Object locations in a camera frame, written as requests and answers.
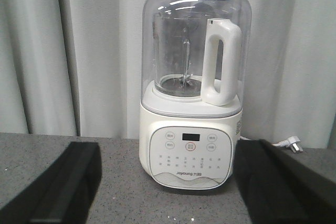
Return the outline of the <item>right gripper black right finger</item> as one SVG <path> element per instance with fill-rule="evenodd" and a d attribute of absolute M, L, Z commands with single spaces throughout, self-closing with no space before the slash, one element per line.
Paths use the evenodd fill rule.
<path fill-rule="evenodd" d="M 239 140 L 233 163 L 252 223 L 335 223 L 335 183 L 265 140 Z"/>

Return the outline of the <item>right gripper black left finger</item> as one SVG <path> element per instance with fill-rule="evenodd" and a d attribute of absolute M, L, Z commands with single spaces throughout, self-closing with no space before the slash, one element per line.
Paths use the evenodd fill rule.
<path fill-rule="evenodd" d="M 1 209 L 1 223 L 85 223 L 101 176 L 99 144 L 71 142 Z"/>

